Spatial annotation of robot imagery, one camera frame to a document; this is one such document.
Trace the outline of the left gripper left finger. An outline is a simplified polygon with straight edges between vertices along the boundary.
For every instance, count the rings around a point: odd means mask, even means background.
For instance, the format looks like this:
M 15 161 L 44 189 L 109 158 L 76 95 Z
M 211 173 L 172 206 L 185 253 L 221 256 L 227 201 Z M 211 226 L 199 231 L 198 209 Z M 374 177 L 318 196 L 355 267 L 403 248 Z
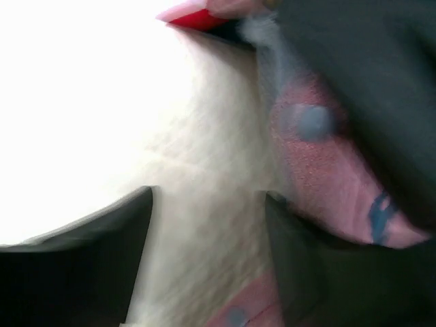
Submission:
M 151 215 L 141 187 L 69 230 L 2 248 L 1 325 L 125 323 Z

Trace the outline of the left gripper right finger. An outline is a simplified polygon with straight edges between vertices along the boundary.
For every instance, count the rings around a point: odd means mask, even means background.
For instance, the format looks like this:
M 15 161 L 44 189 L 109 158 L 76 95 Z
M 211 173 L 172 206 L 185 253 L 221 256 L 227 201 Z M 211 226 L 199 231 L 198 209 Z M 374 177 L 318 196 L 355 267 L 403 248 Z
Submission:
M 434 326 L 435 242 L 406 249 L 359 245 L 265 197 L 286 326 Z

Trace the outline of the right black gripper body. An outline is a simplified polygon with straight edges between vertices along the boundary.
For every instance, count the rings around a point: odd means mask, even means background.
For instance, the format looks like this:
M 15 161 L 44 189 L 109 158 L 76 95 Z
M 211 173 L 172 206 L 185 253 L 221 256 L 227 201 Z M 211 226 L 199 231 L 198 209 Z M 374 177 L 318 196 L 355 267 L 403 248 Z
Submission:
M 347 110 L 411 223 L 435 231 L 435 2 L 282 1 L 286 38 Z

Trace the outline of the pink red printed pillowcase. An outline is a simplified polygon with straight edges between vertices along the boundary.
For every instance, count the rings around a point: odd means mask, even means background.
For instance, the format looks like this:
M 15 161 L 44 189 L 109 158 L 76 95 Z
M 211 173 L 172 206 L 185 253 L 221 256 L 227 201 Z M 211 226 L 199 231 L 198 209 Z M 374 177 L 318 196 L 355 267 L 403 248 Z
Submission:
M 406 249 L 435 242 L 435 231 L 413 225 L 382 185 L 354 139 L 347 110 L 286 38 L 277 20 L 281 2 L 182 1 L 159 17 L 256 49 L 281 180 L 281 191 L 274 194 L 294 214 L 359 245 Z M 274 269 L 209 325 L 286 326 Z

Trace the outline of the cream yellow pillow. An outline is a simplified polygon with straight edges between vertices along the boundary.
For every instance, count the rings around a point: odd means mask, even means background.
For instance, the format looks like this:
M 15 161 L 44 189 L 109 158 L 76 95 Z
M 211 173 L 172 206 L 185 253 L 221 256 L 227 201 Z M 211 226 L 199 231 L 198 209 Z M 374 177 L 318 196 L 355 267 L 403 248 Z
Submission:
M 164 5 L 1 2 L 1 244 L 153 186 L 128 324 L 204 326 L 269 269 L 279 183 L 255 54 L 157 20 Z

